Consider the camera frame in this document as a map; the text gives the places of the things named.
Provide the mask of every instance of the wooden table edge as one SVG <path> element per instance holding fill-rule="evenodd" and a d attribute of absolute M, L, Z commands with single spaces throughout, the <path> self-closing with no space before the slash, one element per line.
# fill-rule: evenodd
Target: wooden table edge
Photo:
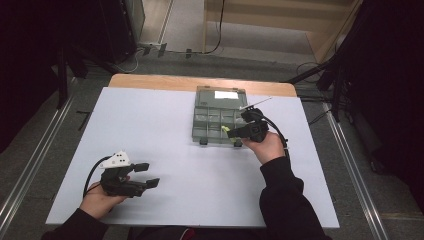
<path fill-rule="evenodd" d="M 169 75 L 115 74 L 108 87 L 143 88 L 155 90 L 192 91 L 197 86 L 240 88 L 247 94 L 281 97 L 297 97 L 294 86 L 290 83 L 260 82 L 241 79 L 206 78 Z"/>

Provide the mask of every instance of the black sleeve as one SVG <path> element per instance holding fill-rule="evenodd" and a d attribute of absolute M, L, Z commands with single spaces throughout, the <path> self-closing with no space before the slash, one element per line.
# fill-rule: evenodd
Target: black sleeve
<path fill-rule="evenodd" d="M 62 226 L 44 233 L 41 240 L 100 240 L 107 229 L 106 224 L 78 208 Z"/>
<path fill-rule="evenodd" d="M 303 196 L 303 181 L 294 176 L 286 157 L 265 163 L 261 172 L 266 187 L 260 207 L 271 239 L 331 239 Z"/>

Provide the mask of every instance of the gray storage box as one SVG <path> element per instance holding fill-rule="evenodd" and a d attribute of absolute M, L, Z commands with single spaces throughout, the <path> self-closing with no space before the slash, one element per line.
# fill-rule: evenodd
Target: gray storage box
<path fill-rule="evenodd" d="M 227 137 L 222 126 L 229 129 L 246 125 L 241 107 L 247 105 L 246 91 L 237 88 L 198 87 L 193 116 L 193 142 L 201 145 L 224 143 L 241 146 Z"/>

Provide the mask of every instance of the person's left hand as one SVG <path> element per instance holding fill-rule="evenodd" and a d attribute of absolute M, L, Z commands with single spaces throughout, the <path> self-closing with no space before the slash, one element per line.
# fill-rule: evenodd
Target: person's left hand
<path fill-rule="evenodd" d="M 104 217 L 115 205 L 127 199 L 127 196 L 108 196 L 100 182 L 91 184 L 80 209 L 96 219 Z"/>

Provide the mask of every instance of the white paper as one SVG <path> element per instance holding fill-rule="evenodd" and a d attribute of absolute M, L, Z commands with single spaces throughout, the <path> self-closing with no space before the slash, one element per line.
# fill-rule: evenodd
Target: white paper
<path fill-rule="evenodd" d="M 238 99 L 238 93 L 215 91 L 215 98 L 216 99 Z"/>
<path fill-rule="evenodd" d="M 248 95 L 250 102 L 263 96 Z M 157 188 L 116 206 L 103 221 L 132 226 L 264 227 L 265 187 L 250 149 L 192 142 L 195 93 L 104 88 L 65 175 L 47 224 L 62 224 L 79 206 L 92 166 L 125 149 L 132 163 L 150 163 L 131 180 L 160 178 Z M 300 99 L 273 97 L 260 109 L 289 139 L 292 169 L 323 227 L 339 227 Z M 98 181 L 97 169 L 91 182 Z"/>

